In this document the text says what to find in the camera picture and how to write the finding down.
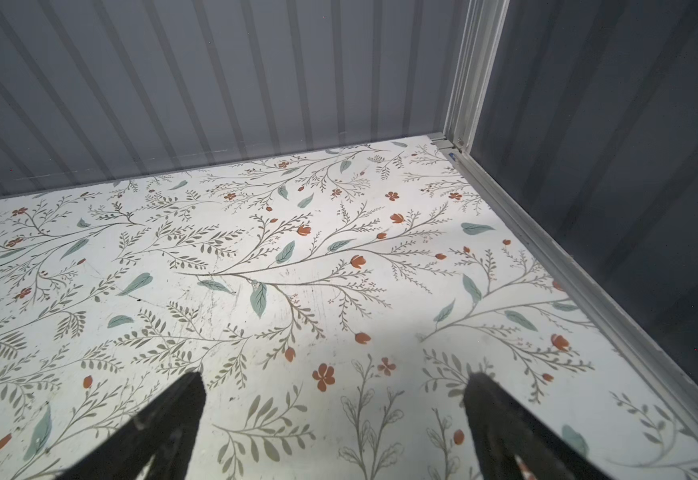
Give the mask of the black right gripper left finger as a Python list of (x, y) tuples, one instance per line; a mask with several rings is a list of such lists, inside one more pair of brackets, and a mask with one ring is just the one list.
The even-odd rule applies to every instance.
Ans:
[(62, 479), (184, 479), (206, 402), (198, 372), (182, 375)]

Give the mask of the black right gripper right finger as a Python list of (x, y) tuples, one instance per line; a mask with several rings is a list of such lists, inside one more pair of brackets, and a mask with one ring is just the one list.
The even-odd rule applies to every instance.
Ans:
[(470, 375), (463, 400), (485, 479), (521, 479), (521, 465), (544, 480), (608, 477), (488, 375)]

